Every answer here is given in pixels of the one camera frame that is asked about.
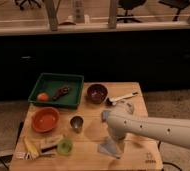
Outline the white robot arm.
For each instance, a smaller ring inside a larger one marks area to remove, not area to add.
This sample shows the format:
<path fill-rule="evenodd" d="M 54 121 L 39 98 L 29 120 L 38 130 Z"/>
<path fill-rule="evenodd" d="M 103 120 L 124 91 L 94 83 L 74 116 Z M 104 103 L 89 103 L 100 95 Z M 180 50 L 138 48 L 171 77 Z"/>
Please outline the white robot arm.
<path fill-rule="evenodd" d="M 190 120 L 134 115 L 134 105 L 120 101 L 106 119 L 110 136 L 123 139 L 127 133 L 190 149 Z"/>

